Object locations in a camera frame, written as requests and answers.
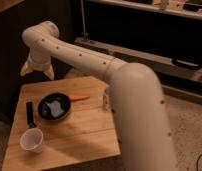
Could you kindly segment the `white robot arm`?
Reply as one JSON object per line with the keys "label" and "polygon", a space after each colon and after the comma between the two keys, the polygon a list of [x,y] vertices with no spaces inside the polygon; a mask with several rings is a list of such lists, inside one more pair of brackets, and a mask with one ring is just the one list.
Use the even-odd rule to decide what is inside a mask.
{"label": "white robot arm", "polygon": [[62,41],[52,21],[25,28],[21,38],[28,48],[22,76],[40,71],[53,78],[57,59],[104,85],[126,171],[179,171],[164,90],[151,67]]}

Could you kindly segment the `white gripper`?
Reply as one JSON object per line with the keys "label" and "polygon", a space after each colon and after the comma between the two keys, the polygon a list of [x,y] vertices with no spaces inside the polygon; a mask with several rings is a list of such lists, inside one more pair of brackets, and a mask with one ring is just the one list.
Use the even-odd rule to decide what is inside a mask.
{"label": "white gripper", "polygon": [[44,71],[44,74],[50,79],[54,79],[53,67],[49,67],[48,61],[36,61],[31,56],[28,57],[28,62],[25,62],[21,68],[20,75],[25,76],[31,72],[31,68],[36,71]]}

